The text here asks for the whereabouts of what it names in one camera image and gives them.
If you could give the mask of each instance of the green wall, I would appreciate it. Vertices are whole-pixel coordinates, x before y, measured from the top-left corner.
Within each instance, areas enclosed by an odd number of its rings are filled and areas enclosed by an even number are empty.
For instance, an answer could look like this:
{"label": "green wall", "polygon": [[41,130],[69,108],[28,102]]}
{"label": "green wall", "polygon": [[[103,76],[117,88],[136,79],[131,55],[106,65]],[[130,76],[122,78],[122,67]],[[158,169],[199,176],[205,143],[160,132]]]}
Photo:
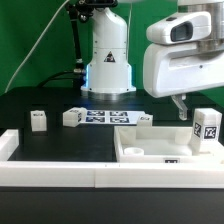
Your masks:
{"label": "green wall", "polygon": [[[62,0],[1,1],[0,94],[4,92],[10,77],[62,3]],[[150,44],[145,35],[146,29],[150,24],[174,13],[176,8],[176,1],[170,0],[146,0],[133,4],[129,63],[133,66],[133,84],[139,89],[143,88],[143,55]],[[113,11],[127,21],[129,9],[129,4],[119,4]],[[80,24],[79,29],[82,54],[87,64],[92,56],[91,22]],[[68,15],[63,10],[18,74],[12,88],[35,86],[46,77],[56,72],[72,69],[74,65],[72,30]],[[223,88],[205,93],[224,105]]]}

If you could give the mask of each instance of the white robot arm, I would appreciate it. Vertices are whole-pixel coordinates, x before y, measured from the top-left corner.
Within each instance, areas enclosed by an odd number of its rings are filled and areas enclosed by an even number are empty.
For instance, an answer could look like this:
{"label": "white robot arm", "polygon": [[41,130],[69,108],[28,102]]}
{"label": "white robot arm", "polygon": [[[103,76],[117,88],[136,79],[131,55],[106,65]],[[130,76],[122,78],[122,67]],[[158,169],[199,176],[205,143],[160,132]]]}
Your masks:
{"label": "white robot arm", "polygon": [[81,21],[93,18],[93,57],[87,65],[86,83],[81,87],[84,96],[118,100],[136,91],[126,54],[128,27],[124,19],[109,9],[117,3],[117,0],[79,0],[76,4]]}
{"label": "white robot arm", "polygon": [[224,85],[224,1],[179,0],[178,12],[147,29],[143,82],[154,97],[172,96],[186,120],[185,93]]}

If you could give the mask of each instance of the black cable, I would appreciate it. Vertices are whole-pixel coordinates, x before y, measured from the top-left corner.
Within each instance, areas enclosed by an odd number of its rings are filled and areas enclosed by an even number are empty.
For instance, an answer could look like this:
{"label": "black cable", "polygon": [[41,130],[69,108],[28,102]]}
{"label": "black cable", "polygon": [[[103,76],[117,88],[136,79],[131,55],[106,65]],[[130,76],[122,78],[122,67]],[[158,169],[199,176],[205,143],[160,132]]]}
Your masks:
{"label": "black cable", "polygon": [[48,82],[51,82],[51,81],[60,81],[60,80],[74,80],[74,79],[77,79],[77,78],[52,78],[52,79],[49,79],[49,80],[46,80],[44,82],[44,84],[42,86],[39,86],[39,87],[43,87],[45,84],[47,84]]}
{"label": "black cable", "polygon": [[44,81],[42,81],[41,83],[39,83],[37,85],[37,87],[41,88],[43,87],[47,82],[49,82],[51,79],[54,79],[56,77],[59,77],[59,76],[62,76],[62,75],[65,75],[65,74],[74,74],[74,71],[63,71],[63,72],[58,72],[50,77],[48,77],[47,79],[45,79]]}
{"label": "black cable", "polygon": [[72,25],[72,32],[73,32],[73,40],[75,44],[75,54],[76,54],[76,68],[84,68],[82,54],[81,54],[81,47],[80,47],[80,40],[79,40],[79,30],[78,30],[78,11],[75,6],[68,3],[66,5],[66,10],[69,13],[71,25]]}

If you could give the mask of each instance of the small white box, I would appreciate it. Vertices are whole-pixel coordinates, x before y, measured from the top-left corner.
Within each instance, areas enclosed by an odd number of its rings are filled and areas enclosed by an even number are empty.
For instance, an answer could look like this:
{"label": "small white box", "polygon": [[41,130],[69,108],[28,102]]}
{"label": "small white box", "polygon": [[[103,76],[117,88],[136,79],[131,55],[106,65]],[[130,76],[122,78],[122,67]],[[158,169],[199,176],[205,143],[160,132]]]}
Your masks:
{"label": "small white box", "polygon": [[74,107],[63,113],[63,126],[76,127],[85,116],[85,108]]}
{"label": "small white box", "polygon": [[153,115],[143,114],[139,116],[137,126],[152,126]]}
{"label": "small white box", "polygon": [[47,118],[44,111],[31,111],[32,131],[47,131]]}
{"label": "small white box", "polygon": [[190,145],[196,154],[218,141],[221,120],[222,114],[212,108],[195,109]]}

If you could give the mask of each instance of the white plastic container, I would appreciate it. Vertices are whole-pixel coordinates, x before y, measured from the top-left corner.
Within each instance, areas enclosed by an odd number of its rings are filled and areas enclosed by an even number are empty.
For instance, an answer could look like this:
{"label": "white plastic container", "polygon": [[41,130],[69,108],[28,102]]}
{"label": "white plastic container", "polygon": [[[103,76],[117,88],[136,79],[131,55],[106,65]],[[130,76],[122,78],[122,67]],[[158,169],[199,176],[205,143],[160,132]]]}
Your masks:
{"label": "white plastic container", "polygon": [[[218,164],[224,161],[224,147],[218,141],[214,141],[206,153],[195,154],[190,145],[191,133],[191,127],[117,126],[114,132],[117,160],[129,163]],[[125,152],[130,147],[140,148],[144,154],[128,155]]]}

